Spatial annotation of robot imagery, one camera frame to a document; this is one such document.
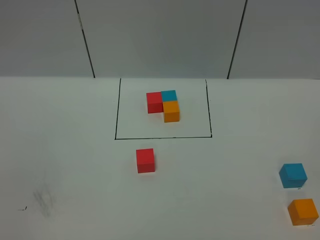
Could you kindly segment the orange template cube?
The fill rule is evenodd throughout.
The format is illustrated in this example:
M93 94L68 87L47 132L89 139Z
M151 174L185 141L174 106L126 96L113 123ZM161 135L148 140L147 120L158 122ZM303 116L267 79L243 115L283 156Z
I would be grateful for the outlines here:
M163 102L163 118L165 123L180 121L180 108L177 100Z

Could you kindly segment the red template cube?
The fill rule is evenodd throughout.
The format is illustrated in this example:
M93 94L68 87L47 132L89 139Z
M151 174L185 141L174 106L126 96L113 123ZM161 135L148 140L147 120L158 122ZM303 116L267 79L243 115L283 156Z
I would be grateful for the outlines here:
M163 112L163 100L161 92L148 92L146 93L147 112L149 114Z

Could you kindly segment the blue template cube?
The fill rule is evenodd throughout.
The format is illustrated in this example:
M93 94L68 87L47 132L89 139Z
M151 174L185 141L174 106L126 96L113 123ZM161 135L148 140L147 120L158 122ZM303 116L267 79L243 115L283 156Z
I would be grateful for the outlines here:
M163 102L177 101L177 94L175 90L161 91L161 98Z

